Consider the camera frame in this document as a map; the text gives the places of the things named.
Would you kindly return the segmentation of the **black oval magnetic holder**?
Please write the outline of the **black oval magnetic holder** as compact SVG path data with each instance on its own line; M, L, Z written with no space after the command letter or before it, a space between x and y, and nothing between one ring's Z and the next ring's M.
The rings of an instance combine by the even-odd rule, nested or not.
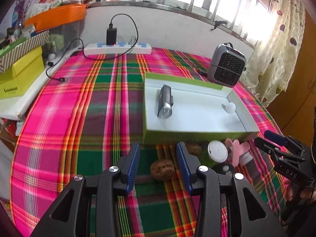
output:
M212 167L212 169L217 173L217 174L222 174L225 176L233 176L237 171L236 169L229 163L220 163L216 164Z

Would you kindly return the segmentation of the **patterned cream curtain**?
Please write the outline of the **patterned cream curtain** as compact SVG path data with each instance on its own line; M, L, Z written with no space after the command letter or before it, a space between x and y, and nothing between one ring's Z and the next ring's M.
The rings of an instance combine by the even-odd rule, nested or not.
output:
M287 90L302 46L306 9L302 0L276 0L264 36L246 64L241 81L264 107Z

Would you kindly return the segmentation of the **pink plaid tablecloth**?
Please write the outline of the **pink plaid tablecloth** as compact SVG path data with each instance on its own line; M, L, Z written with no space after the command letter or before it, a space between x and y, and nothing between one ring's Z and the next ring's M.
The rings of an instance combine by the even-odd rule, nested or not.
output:
M93 176L115 165L142 142L146 72L198 79L208 58L154 48L149 55L92 61L72 56L30 109L19 135L10 176L12 219L29 236L59 192L76 174ZM141 148L135 187L119 198L123 236L193 236L199 204L176 173L154 181L151 164L176 159L174 146Z

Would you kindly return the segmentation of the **pink hook clip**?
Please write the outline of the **pink hook clip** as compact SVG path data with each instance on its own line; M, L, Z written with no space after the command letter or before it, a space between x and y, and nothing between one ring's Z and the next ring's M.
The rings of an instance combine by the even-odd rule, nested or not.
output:
M241 143L239 148L239 157L244 153L250 152L250 144L247 141Z

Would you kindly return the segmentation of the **green white cardboard box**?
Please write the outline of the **green white cardboard box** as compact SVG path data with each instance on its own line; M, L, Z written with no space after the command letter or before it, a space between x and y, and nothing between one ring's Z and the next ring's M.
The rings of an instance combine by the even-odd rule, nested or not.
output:
M157 116L159 93L171 87L172 115ZM235 113L223 104L234 102ZM260 132L248 108L232 88L181 76L149 73L144 77L144 144L174 144L179 141L253 139Z

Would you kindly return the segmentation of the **white round silicone cap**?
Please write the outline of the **white round silicone cap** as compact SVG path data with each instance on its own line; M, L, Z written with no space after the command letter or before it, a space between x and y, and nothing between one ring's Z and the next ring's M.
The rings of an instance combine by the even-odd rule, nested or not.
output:
M229 114L235 113L235 111L236 111L236 105L234 104L234 102L229 102L227 104L223 104L222 107Z

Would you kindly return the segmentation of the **yellow shoe box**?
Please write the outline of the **yellow shoe box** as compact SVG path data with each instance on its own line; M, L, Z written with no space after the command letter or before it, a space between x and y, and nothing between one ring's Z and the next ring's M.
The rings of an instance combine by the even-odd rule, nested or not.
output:
M1 74L1 100L23 96L43 71L42 46L38 46Z

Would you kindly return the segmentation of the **white power strip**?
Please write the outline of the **white power strip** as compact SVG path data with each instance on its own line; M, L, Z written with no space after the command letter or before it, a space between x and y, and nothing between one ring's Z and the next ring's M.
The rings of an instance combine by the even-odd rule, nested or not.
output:
M132 48L133 44L128 43L116 43L115 45L106 45L106 43L90 43L84 48L84 53L87 56L90 55L101 55L101 54L151 54L151 46L147 43L136 43Z

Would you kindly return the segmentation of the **purple dried flower branches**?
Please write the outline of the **purple dried flower branches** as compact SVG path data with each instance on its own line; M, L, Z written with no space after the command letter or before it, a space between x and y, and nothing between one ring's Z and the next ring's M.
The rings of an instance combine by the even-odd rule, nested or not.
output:
M17 22L23 22L25 18L25 0L16 0L13 16L12 27L15 27Z

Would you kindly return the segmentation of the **black power adapter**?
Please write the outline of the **black power adapter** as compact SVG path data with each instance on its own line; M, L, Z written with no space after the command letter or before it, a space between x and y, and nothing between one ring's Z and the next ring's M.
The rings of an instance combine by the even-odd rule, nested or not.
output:
M117 41L117 28L110 23L107 28L106 45L115 45Z

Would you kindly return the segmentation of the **brown walnut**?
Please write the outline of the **brown walnut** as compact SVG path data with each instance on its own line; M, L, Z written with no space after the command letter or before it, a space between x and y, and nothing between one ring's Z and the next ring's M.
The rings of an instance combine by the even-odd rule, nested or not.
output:
M187 142L186 148L190 155L194 155L196 157L199 157L202 153L202 146L195 142Z
M155 161L150 166L151 176L158 181L168 181L176 173L174 162L170 159Z

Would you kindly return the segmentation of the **pink folding clip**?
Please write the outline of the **pink folding clip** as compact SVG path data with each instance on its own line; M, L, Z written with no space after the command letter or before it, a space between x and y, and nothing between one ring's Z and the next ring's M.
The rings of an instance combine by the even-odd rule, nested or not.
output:
M230 163L233 167L237 167L239 164L239 152L240 152L240 143L239 140L225 140L225 146L228 150L227 162Z

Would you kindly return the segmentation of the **white round jar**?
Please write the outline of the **white round jar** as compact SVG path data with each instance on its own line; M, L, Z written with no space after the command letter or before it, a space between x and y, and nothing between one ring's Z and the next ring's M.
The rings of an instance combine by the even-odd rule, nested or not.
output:
M250 152L244 153L239 157L239 165L245 166L247 163L253 160L253 157Z

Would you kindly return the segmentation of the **white disc green base stand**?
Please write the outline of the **white disc green base stand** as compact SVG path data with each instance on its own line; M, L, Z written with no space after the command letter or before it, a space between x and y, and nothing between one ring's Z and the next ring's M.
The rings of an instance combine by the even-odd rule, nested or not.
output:
M213 140L207 145L207 150L204 155L204 163L208 167L213 167L216 164L223 163L227 160L228 150L226 146L218 140Z

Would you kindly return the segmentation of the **orange plastic tray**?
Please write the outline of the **orange plastic tray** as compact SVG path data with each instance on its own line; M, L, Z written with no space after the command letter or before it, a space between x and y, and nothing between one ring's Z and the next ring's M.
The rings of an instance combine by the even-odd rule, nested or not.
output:
M42 12L25 21L25 27L33 25L36 32L43 32L61 25L85 19L86 5L68 4Z

